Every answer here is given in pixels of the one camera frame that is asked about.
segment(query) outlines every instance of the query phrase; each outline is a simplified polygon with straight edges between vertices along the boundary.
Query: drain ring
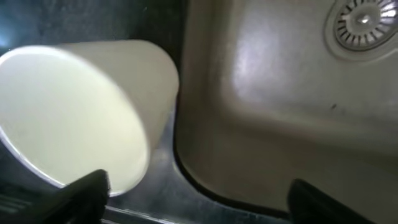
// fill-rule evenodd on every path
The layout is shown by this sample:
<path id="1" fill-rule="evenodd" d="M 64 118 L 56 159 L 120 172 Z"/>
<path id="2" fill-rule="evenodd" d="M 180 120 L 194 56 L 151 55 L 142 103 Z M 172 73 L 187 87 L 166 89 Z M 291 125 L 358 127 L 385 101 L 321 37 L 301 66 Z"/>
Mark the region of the drain ring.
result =
<path id="1" fill-rule="evenodd" d="M 338 14 L 335 36 L 345 48 L 373 49 L 396 32 L 398 0 L 350 0 Z"/>

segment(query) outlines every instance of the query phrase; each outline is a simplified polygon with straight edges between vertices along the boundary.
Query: sink drain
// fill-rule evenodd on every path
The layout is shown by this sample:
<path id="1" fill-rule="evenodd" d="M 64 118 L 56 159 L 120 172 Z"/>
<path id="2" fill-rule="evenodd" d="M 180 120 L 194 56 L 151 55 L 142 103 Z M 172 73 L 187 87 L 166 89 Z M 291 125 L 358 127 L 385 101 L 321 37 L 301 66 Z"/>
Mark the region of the sink drain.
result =
<path id="1" fill-rule="evenodd" d="M 398 21 L 398 0 L 350 0 L 338 14 L 335 35 L 350 50 L 369 50 L 387 41 Z"/>

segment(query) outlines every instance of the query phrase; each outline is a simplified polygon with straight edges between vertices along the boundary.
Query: stainless steel sink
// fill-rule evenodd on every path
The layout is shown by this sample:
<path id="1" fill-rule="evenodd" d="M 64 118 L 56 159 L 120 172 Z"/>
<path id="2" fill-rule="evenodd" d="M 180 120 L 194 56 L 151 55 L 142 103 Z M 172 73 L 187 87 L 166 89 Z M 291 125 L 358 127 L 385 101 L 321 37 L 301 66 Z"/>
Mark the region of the stainless steel sink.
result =
<path id="1" fill-rule="evenodd" d="M 207 190 L 287 210 L 296 178 L 398 223 L 393 0 L 191 1 L 176 149 Z"/>

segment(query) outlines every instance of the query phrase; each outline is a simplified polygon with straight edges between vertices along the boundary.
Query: white container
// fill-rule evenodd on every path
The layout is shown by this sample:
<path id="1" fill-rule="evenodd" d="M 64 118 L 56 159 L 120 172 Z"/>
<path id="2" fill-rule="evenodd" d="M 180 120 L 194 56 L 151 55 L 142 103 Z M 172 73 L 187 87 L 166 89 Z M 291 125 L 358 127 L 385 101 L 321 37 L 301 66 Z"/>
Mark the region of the white container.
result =
<path id="1" fill-rule="evenodd" d="M 170 57 L 140 40 L 28 46 L 0 58 L 0 137 L 47 182 L 108 171 L 111 196 L 146 173 L 178 90 Z"/>

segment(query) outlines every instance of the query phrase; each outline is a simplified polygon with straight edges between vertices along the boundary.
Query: black object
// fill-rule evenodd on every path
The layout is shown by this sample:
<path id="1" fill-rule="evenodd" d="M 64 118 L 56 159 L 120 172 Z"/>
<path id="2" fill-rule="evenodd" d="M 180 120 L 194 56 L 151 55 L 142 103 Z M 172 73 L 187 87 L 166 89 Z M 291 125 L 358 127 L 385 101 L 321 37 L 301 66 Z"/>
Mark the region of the black object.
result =
<path id="1" fill-rule="evenodd" d="M 97 170 L 0 223 L 101 223 L 108 198 L 108 175 Z"/>
<path id="2" fill-rule="evenodd" d="M 295 180 L 288 204 L 294 224 L 374 224 L 304 180 Z"/>

